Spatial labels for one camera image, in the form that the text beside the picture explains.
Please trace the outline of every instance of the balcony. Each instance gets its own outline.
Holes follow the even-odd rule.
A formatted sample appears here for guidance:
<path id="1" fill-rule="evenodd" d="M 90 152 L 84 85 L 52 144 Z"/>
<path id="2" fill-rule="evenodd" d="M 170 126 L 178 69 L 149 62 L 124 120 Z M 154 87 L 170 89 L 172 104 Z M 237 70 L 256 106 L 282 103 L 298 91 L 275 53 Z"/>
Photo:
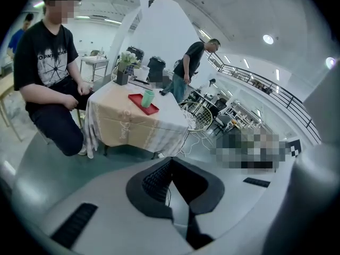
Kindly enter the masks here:
<path id="1" fill-rule="evenodd" d="M 258 74 L 239 67 L 224 64 L 219 56 L 215 53 L 205 52 L 205 54 L 208 61 L 218 72 L 254 86 L 254 88 L 267 94 L 269 97 L 275 100 L 278 106 L 281 108 L 284 107 L 285 110 L 293 114 L 294 117 L 303 125 L 303 127 L 308 130 L 316 143 L 321 143 L 319 133 L 312 121 L 311 116 L 303 106 L 302 101 L 296 96 L 278 84 Z"/>

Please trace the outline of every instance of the black t-shirt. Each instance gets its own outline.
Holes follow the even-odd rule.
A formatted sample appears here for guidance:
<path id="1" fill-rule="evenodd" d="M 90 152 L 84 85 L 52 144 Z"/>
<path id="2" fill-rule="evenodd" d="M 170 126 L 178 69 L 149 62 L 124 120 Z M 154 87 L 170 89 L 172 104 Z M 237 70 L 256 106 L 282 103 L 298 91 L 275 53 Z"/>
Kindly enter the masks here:
<path id="1" fill-rule="evenodd" d="M 186 55 L 190 57 L 189 62 L 189 77 L 191 78 L 198 68 L 199 62 L 202 58 L 202 55 L 204 53 L 204 43 L 201 41 L 195 42 L 193 45 L 191 45 L 186 51 Z M 183 66 L 183 59 L 180 60 L 180 63 L 177 65 L 177 67 L 174 70 L 174 73 L 176 75 L 179 75 L 180 77 L 184 77 L 184 66 Z"/>
<path id="2" fill-rule="evenodd" d="M 78 57 L 70 30 L 60 26 L 52 34 L 42 21 L 28 29 L 19 41 L 14 58 L 14 89 L 29 84 L 55 87 L 69 76 L 66 67 Z M 37 104 L 27 103 L 31 112 Z"/>

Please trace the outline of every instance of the white tablecloth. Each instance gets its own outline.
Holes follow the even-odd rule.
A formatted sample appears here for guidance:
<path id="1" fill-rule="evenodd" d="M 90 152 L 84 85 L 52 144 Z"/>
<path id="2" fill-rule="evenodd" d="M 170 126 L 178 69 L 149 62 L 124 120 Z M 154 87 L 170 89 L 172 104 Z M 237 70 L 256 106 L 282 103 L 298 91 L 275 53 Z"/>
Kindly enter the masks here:
<path id="1" fill-rule="evenodd" d="M 148 116 L 128 99 L 128 95 L 143 95 L 144 91 L 130 83 L 120 86 L 111 81 L 89 98 L 84 124 L 89 158 L 93 158 L 98 140 L 110 147 L 132 145 L 164 156 L 180 150 L 189 126 L 175 98 L 154 89 L 152 103 L 159 112 Z"/>

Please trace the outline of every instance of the sneaker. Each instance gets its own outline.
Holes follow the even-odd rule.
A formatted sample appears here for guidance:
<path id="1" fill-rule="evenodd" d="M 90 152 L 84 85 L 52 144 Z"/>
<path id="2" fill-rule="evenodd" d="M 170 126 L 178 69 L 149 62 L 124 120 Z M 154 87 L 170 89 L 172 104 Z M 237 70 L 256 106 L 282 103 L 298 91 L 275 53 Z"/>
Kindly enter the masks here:
<path id="1" fill-rule="evenodd" d="M 83 147 L 79 151 L 78 155 L 85 156 L 86 154 L 87 154 L 86 146 L 85 146 L 85 144 L 83 144 Z"/>

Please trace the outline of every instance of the jeans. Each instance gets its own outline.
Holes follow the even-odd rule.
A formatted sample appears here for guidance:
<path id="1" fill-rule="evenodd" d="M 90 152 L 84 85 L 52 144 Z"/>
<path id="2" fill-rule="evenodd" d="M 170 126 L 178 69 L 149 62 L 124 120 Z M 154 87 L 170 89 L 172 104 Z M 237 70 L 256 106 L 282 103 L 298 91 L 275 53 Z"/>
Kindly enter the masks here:
<path id="1" fill-rule="evenodd" d="M 177 103 L 180 103 L 183 101 L 186 87 L 187 85 L 184 82 L 184 79 L 174 74 L 172 77 L 172 82 L 163 90 L 163 92 L 171 92 L 174 95 Z"/>
<path id="2" fill-rule="evenodd" d="M 79 103 L 76 109 L 86 110 L 86 105 L 91 94 L 81 96 L 78 93 L 78 85 L 71 78 L 61 81 L 62 86 L 57 89 L 63 94 L 72 95 Z M 39 107 L 30 114 L 30 118 L 36 127 L 66 156 L 79 153 L 83 146 L 84 136 L 70 111 L 63 105 L 47 104 Z"/>

